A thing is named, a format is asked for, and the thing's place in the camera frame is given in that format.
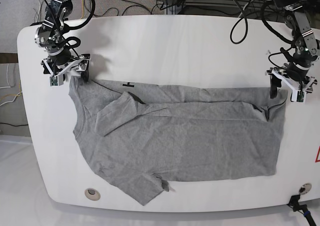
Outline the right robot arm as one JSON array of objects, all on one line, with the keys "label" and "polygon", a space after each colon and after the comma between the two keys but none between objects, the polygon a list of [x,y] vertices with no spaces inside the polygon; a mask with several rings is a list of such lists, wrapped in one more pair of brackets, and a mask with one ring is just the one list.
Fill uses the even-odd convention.
[{"label": "right robot arm", "polygon": [[67,17],[73,11],[72,0],[45,1],[45,17],[35,35],[35,43],[47,52],[47,57],[41,61],[43,74],[49,75],[51,86],[60,86],[64,83],[65,74],[70,70],[80,73],[84,81],[89,80],[90,54],[78,54],[75,48],[81,45],[77,37],[65,38],[64,34],[75,31],[86,26],[92,19],[96,3],[90,0],[92,8],[88,18],[77,26],[69,26]]}]

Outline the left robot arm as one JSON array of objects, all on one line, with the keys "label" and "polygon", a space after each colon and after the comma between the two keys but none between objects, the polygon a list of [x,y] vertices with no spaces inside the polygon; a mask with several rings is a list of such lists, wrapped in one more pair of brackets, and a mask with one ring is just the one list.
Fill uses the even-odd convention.
[{"label": "left robot arm", "polygon": [[[291,29],[291,39],[285,38],[266,21],[265,9],[269,5],[284,10],[284,23]],[[307,14],[317,14],[319,11],[320,0],[271,0],[262,5],[260,15],[265,27],[294,49],[294,53],[290,54],[289,50],[280,48],[279,53],[284,55],[287,62],[282,66],[274,65],[266,72],[270,76],[270,98],[276,98],[279,88],[285,83],[291,89],[290,100],[304,102],[306,95],[312,93],[313,86],[317,85],[317,79],[308,76],[308,72],[320,57],[320,42],[316,39]]]}]

